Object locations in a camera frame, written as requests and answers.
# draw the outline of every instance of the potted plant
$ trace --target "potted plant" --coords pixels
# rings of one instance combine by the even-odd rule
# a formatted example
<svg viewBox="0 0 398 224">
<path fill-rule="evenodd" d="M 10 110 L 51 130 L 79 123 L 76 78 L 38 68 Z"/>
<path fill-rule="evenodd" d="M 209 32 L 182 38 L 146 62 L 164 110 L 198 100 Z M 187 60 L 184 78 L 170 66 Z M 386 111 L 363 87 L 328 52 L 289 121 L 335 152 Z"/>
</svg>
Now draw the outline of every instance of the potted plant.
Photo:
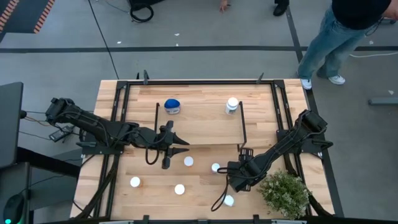
<svg viewBox="0 0 398 224">
<path fill-rule="evenodd" d="M 257 190 L 271 209 L 281 212 L 285 218 L 294 220 L 305 215 L 310 203 L 310 192 L 300 177 L 294 177 L 286 171 L 277 171 L 268 175 Z"/>
</svg>

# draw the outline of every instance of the concrete floor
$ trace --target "concrete floor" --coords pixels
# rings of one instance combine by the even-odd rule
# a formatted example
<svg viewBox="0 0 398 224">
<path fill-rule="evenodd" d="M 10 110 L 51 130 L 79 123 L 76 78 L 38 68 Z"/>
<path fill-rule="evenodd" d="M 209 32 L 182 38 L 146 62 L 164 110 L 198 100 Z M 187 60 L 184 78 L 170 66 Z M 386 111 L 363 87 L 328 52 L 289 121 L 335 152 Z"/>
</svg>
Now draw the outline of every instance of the concrete floor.
<svg viewBox="0 0 398 224">
<path fill-rule="evenodd" d="M 129 9 L 125 0 L 108 1 Z M 262 72 L 264 78 L 292 78 L 298 60 L 288 18 L 272 16 L 273 2 L 231 0 L 228 12 L 220 14 L 219 0 L 166 0 L 154 6 L 153 20 L 136 24 L 127 13 L 110 7 L 104 0 L 92 1 L 110 47 L 281 47 L 280 51 L 113 52 L 120 78 L 135 78 L 143 69 L 151 78 L 256 78 Z M 290 10 L 302 47 L 317 34 L 329 3 L 330 0 L 292 1 Z M 398 24 L 380 26 L 361 43 L 374 47 L 373 51 L 354 54 L 390 53 L 379 52 L 377 47 L 398 46 L 397 34 Z M 6 34 L 0 43 L 0 49 L 98 47 L 103 48 L 104 43 L 87 0 L 58 0 L 39 34 Z M 330 156 L 346 217 L 398 220 L 397 107 L 367 104 L 372 96 L 392 97 L 398 93 L 397 61 L 398 55 L 350 58 L 341 71 L 347 79 L 344 86 L 334 86 L 317 77 L 313 81 L 319 113 L 330 124 L 326 138 L 335 143 Z M 36 112 L 44 112 L 52 97 L 72 98 L 82 108 L 93 110 L 100 80 L 116 79 L 106 52 L 0 54 L 0 68 L 0 85 L 23 82 L 23 109 Z M 40 113 L 29 115 L 44 119 Z M 55 130 L 23 121 L 21 131 L 48 136 Z M 20 134 L 19 145 L 54 156 L 77 149 L 76 141 L 72 138 L 65 144 L 54 144 Z M 68 184 L 72 193 L 74 184 Z M 35 222 L 66 220 L 71 205 L 72 198 L 37 210 Z"/>
</svg>

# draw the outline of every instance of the blue lid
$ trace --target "blue lid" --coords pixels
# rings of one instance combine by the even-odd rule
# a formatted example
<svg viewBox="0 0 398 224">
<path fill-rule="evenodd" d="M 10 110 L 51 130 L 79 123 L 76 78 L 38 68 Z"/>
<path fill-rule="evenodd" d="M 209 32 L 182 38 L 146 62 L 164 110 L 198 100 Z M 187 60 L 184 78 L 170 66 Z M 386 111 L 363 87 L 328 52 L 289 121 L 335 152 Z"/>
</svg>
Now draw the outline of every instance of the blue lid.
<svg viewBox="0 0 398 224">
<path fill-rule="evenodd" d="M 180 102 L 175 99 L 168 99 L 164 103 L 164 108 L 170 109 L 170 108 L 178 108 L 180 106 Z"/>
</svg>

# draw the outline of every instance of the person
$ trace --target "person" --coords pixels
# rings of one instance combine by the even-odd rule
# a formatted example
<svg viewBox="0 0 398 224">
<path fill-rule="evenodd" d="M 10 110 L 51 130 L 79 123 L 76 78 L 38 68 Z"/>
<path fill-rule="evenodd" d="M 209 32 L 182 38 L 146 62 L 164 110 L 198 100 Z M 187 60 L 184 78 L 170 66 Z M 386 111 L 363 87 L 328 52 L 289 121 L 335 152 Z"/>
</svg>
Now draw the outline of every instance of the person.
<svg viewBox="0 0 398 224">
<path fill-rule="evenodd" d="M 281 16 L 287 10 L 287 7 L 289 6 L 289 0 L 275 0 L 275 4 L 277 4 L 277 6 L 274 10 L 274 16 Z M 221 0 L 220 12 L 225 12 L 228 6 L 228 0 Z"/>
<path fill-rule="evenodd" d="M 398 0 L 333 0 L 318 36 L 298 66 L 297 75 L 303 88 L 312 88 L 315 71 L 333 84 L 344 84 L 346 80 L 338 73 L 342 63 L 360 40 L 376 31 L 384 16 L 398 19 L 397 15 Z M 317 70 L 323 59 L 325 63 Z"/>
</svg>

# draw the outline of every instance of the shoe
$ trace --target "shoe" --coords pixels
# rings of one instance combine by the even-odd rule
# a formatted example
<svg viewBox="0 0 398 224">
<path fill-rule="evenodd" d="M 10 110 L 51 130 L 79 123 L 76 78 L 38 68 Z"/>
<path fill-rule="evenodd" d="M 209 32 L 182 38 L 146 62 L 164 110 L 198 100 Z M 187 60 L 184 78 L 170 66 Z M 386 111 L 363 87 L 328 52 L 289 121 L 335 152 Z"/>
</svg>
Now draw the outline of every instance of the shoe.
<svg viewBox="0 0 398 224">
<path fill-rule="evenodd" d="M 300 79 L 300 81 L 301 81 L 301 85 L 303 86 L 304 90 L 311 90 L 311 88 L 312 88 L 311 80 Z"/>
<path fill-rule="evenodd" d="M 346 82 L 346 80 L 339 75 L 336 75 L 334 77 L 329 77 L 329 80 L 335 85 L 342 85 Z"/>
<path fill-rule="evenodd" d="M 287 10 L 288 4 L 278 4 L 274 10 L 274 16 L 281 16 Z"/>
</svg>

